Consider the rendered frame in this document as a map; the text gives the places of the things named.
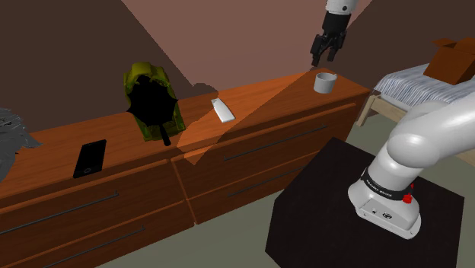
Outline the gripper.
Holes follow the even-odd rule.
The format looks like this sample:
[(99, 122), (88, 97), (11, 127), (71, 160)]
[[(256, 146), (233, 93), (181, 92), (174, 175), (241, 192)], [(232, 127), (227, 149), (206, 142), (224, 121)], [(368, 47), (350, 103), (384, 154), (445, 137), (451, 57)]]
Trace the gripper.
[(346, 37), (346, 29), (351, 18), (351, 14), (332, 14), (327, 12), (324, 17), (322, 29), (324, 35), (317, 35), (311, 46), (312, 66), (317, 67), (320, 56), (325, 46), (331, 46), (327, 56), (327, 61), (332, 62), (339, 49), (342, 48)]

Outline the white cup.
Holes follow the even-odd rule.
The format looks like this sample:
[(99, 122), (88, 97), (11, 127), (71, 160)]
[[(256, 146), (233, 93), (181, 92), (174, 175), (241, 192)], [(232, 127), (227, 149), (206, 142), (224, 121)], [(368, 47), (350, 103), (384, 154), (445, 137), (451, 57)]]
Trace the white cup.
[(320, 94), (329, 94), (337, 80), (336, 74), (328, 72), (320, 72), (316, 74), (314, 80), (314, 90)]

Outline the bed with striped mattress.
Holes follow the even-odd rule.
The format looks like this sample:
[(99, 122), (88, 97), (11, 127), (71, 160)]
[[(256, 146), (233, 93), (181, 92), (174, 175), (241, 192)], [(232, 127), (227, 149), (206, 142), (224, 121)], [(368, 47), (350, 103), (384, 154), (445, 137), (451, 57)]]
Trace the bed with striped mattress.
[(475, 92), (475, 76), (457, 85), (424, 75), (428, 64), (385, 75), (375, 86), (356, 124), (363, 126), (370, 112), (399, 122), (408, 110), (426, 101), (451, 103)]

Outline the wooden chest of drawers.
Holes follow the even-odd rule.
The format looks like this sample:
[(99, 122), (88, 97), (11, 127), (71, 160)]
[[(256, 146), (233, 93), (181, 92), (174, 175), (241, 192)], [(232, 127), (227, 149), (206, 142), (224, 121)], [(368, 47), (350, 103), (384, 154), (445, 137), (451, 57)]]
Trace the wooden chest of drawers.
[[(345, 139), (368, 89), (329, 94), (315, 72), (179, 101), (185, 130), (146, 142), (129, 113), (35, 133), (0, 182), (0, 268), (92, 268), (285, 188), (333, 137)], [(73, 178), (84, 144), (107, 140), (102, 170)]]

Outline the white remote control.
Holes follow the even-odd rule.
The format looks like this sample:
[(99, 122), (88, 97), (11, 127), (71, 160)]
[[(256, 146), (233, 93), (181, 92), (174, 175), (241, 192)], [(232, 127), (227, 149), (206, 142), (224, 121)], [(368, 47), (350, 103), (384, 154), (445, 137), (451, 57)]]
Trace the white remote control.
[(234, 114), (220, 98), (211, 99), (211, 102), (214, 111), (222, 123), (228, 123), (235, 119)]

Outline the brown cardboard box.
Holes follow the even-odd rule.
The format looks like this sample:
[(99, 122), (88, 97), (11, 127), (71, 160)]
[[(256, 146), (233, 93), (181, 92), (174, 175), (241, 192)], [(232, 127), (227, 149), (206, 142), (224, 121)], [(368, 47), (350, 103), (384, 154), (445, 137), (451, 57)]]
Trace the brown cardboard box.
[(433, 41), (437, 53), (424, 71), (424, 75), (457, 85), (475, 76), (475, 37), (459, 41), (442, 38)]

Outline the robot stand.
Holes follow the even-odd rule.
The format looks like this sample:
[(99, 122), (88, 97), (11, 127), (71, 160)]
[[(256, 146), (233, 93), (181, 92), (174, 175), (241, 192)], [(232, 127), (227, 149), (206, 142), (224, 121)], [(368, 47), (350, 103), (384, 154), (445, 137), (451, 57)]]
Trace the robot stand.
[(373, 158), (332, 138), (276, 198), (266, 253), (280, 268), (456, 268), (464, 198), (417, 177), (422, 225), (401, 238), (360, 218), (349, 201)]

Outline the green and black toy tank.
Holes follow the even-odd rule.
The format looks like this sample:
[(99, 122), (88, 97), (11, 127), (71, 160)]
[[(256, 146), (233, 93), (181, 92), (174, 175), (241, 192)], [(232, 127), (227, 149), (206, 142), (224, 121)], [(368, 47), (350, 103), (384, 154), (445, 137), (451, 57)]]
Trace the green and black toy tank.
[(136, 62), (123, 76), (125, 97), (131, 113), (147, 141), (161, 140), (171, 145), (171, 137), (185, 130), (178, 100), (160, 66)]

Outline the black phone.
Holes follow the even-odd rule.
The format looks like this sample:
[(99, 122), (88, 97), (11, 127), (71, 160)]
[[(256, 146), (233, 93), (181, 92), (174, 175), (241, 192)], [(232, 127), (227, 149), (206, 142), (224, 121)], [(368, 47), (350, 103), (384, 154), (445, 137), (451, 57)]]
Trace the black phone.
[(73, 178), (83, 177), (102, 170), (107, 140), (84, 144), (75, 165)]

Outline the grey crumpled object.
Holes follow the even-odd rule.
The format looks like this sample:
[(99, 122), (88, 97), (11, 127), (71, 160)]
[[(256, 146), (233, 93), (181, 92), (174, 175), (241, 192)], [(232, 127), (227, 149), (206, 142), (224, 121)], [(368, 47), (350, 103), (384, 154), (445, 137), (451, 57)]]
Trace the grey crumpled object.
[(15, 162), (17, 152), (25, 148), (37, 148), (41, 143), (26, 132), (23, 119), (10, 109), (0, 107), (0, 182)]

